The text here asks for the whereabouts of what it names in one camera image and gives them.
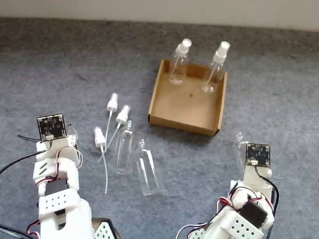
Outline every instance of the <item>gray carpet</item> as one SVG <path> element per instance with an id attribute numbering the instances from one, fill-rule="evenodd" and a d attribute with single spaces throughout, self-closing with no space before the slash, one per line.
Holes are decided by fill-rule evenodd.
<path id="1" fill-rule="evenodd" d="M 209 62 L 220 41 L 231 43 L 223 124 L 215 138 L 147 122 L 160 60 L 184 37 L 193 41 L 190 58 L 198 63 Z M 85 161 L 79 193 L 93 216 L 110 217 L 124 239 L 172 239 L 184 224 L 210 219 L 230 180 L 239 179 L 232 144 L 242 130 L 249 141 L 272 147 L 273 181 L 281 196 L 272 238 L 316 239 L 318 52 L 319 33 L 311 32 L 0 19 L 0 167 L 35 151 L 17 133 L 37 137 L 35 118 L 62 112 L 80 135 Z M 93 127 L 105 130 L 112 92 L 119 93 L 120 106 L 131 105 L 136 135 L 146 139 L 163 169 L 166 196 L 144 197 L 134 175 L 112 172 L 104 195 Z M 26 160 L 1 175 L 1 223 L 25 229 L 37 218 L 33 164 Z"/>

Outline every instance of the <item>brown cardboard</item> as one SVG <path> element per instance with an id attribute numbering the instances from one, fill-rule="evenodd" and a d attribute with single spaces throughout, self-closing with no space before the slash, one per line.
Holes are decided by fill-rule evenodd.
<path id="1" fill-rule="evenodd" d="M 201 89 L 206 66 L 188 64 L 187 78 L 179 86 L 168 81 L 168 69 L 169 60 L 162 60 L 150 104 L 149 122 L 215 136 L 223 117 L 227 73 L 216 93 L 209 94 Z"/>

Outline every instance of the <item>clear plastic bottle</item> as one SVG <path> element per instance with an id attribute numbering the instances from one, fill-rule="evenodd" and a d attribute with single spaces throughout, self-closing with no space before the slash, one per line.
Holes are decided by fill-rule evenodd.
<path id="1" fill-rule="evenodd" d="M 227 41 L 222 41 L 218 50 L 215 52 L 213 62 L 209 65 L 209 70 L 203 78 L 202 90 L 207 93 L 216 91 L 219 83 L 224 76 L 224 62 L 227 56 L 227 51 L 230 44 Z"/>
<path id="2" fill-rule="evenodd" d="M 132 121 L 129 120 L 127 126 L 123 129 L 123 131 L 120 134 L 118 134 L 118 139 L 116 143 L 116 155 L 113 165 L 113 168 L 116 173 L 130 174 L 132 172 L 132 143 Z"/>
<path id="3" fill-rule="evenodd" d="M 180 85 L 184 82 L 187 68 L 187 53 L 191 46 L 189 39 L 184 39 L 178 45 L 169 63 L 168 79 L 173 85 Z"/>
<path id="4" fill-rule="evenodd" d="M 139 142 L 136 165 L 143 194 L 146 196 L 162 192 L 163 187 L 158 169 L 156 168 L 151 151 L 145 147 L 144 139 L 141 139 Z"/>

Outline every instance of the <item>empty plastic bottle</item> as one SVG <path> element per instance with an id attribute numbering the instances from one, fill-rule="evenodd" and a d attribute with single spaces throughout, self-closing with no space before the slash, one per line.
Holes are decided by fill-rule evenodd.
<path id="1" fill-rule="evenodd" d="M 168 79 L 174 85 L 180 85 L 186 78 L 186 64 L 187 53 L 191 46 L 189 39 L 184 39 L 183 42 L 178 45 L 169 64 Z"/>
<path id="2" fill-rule="evenodd" d="M 129 120 L 127 126 L 120 134 L 118 134 L 116 143 L 116 155 L 114 159 L 114 170 L 116 173 L 130 174 L 132 172 L 132 143 L 132 121 Z"/>
<path id="3" fill-rule="evenodd" d="M 213 93 L 216 91 L 219 83 L 224 76 L 224 62 L 227 56 L 227 51 L 230 44 L 227 41 L 222 41 L 218 50 L 215 52 L 213 62 L 209 65 L 209 70 L 203 78 L 202 89 L 204 92 Z"/>

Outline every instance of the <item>black circuit board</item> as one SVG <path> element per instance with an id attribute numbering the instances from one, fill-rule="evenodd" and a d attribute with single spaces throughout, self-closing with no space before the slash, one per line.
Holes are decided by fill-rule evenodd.
<path id="1" fill-rule="evenodd" d="M 246 164 L 252 165 L 252 161 L 257 161 L 256 166 L 270 167 L 270 145 L 248 143 L 246 145 Z"/>
<path id="2" fill-rule="evenodd" d="M 42 141 L 53 135 L 53 139 L 66 137 L 63 114 L 42 116 L 36 118 Z"/>

